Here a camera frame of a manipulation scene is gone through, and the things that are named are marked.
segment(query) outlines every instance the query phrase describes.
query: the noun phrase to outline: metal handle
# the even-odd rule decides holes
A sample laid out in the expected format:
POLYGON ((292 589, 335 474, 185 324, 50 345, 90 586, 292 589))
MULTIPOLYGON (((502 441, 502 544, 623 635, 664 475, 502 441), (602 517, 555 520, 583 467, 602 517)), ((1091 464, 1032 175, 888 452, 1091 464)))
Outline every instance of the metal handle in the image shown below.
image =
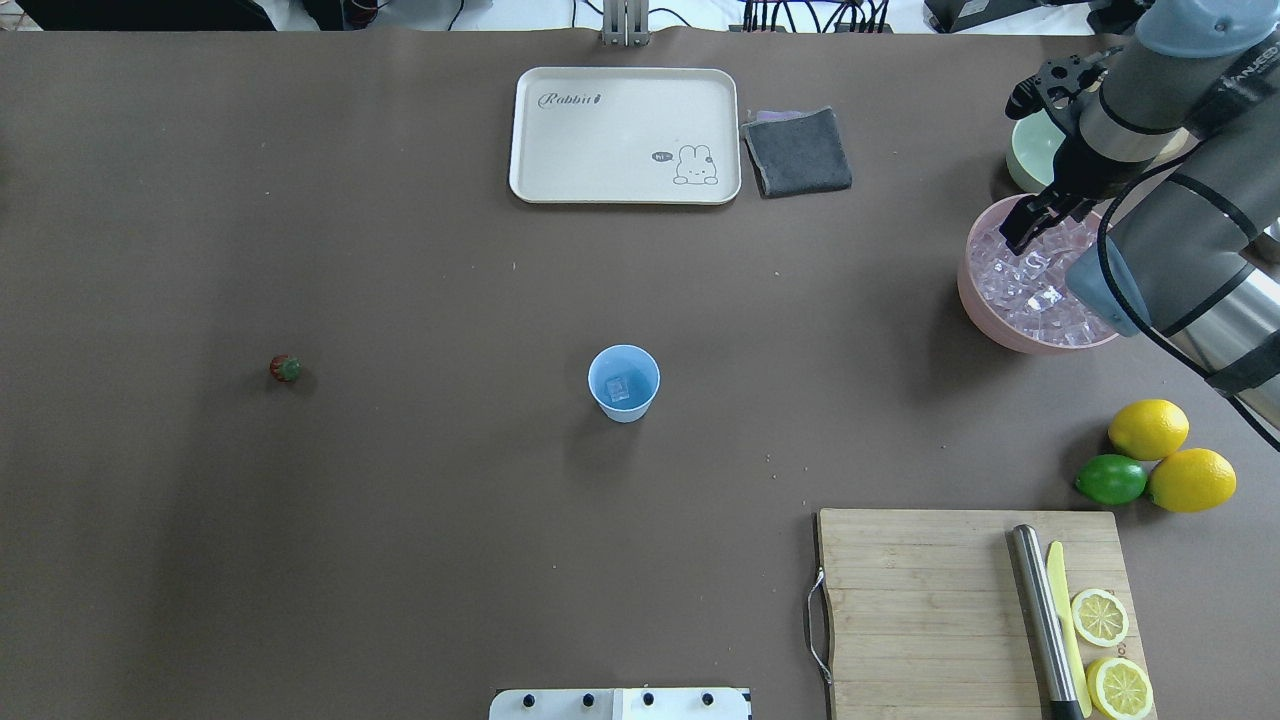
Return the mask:
POLYGON ((831 678, 831 669, 827 664, 822 661, 822 656, 818 655, 818 648, 813 642, 813 594, 818 592, 818 588, 823 587, 827 582, 827 573, 820 566, 818 568, 818 578, 813 582, 813 587, 809 588, 809 597, 804 603, 804 629, 805 639, 809 643, 809 653, 813 655, 814 661, 818 664, 818 669, 822 670, 822 679, 827 680, 827 687, 831 687, 835 680, 831 678))

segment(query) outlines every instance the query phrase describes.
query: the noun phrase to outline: green fruit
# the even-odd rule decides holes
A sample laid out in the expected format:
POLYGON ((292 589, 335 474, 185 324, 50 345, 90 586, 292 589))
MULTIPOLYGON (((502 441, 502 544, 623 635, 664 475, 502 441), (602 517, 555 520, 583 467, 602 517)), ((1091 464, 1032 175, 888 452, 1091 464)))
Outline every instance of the green fruit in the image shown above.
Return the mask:
POLYGON ((1094 502, 1124 505, 1147 488, 1147 470, 1124 455, 1098 455, 1080 468, 1075 488, 1094 502))

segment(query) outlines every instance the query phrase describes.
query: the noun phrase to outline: lemon slice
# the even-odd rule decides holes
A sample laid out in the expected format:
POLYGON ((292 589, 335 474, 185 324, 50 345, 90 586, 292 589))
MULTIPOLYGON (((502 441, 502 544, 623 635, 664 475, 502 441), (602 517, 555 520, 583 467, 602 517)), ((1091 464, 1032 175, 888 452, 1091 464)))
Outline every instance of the lemon slice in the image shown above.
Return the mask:
POLYGON ((1137 662, 1124 657, 1094 660, 1084 674, 1093 706, 1111 720, 1139 720, 1155 705, 1151 679, 1137 662))
POLYGON ((1120 598, 1098 588, 1080 591, 1071 601, 1075 632, 1098 647, 1115 647, 1129 634, 1129 614, 1120 598))

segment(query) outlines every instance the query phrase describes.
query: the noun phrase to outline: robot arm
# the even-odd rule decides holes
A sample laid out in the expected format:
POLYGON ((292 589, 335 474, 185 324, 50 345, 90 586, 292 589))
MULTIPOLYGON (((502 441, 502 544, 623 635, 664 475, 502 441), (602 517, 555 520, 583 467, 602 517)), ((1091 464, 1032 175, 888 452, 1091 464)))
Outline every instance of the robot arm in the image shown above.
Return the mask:
POLYGON ((1199 146, 1108 233, 1114 282, 1085 254, 1068 282, 1123 334, 1140 320, 1210 384, 1280 428, 1280 286, 1240 251, 1280 217, 1280 1, 1161 0, 1106 70, 1050 63, 1019 85, 1006 113, 1042 105, 1066 133, 1055 179, 1001 231, 1021 252, 1064 217, 1083 218, 1138 177, 1188 127, 1199 146))

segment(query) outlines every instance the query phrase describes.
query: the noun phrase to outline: cutting board handle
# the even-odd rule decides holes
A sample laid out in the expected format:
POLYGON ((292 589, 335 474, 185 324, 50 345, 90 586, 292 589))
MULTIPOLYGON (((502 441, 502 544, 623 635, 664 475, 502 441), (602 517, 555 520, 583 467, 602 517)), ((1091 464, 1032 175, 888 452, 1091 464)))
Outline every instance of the cutting board handle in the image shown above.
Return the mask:
MULTIPOLYGON (((813 655, 814 661, 818 662, 818 669, 822 670, 822 679, 827 680, 827 687, 829 688, 833 684, 833 680, 831 678, 831 667, 828 667, 827 664, 822 660, 822 656, 818 655, 818 646, 814 643, 813 638, 813 596, 818 593, 818 588, 826 589, 824 588, 826 583, 827 583, 827 573, 819 565, 818 577, 817 579, 814 579, 813 587, 809 588, 809 597, 805 600, 804 603, 804 628, 805 628, 805 642, 809 643, 809 653, 813 655)), ((823 602, 820 605, 822 605, 822 620, 823 624, 826 625, 829 621, 829 619, 827 618, 827 603, 823 602)))

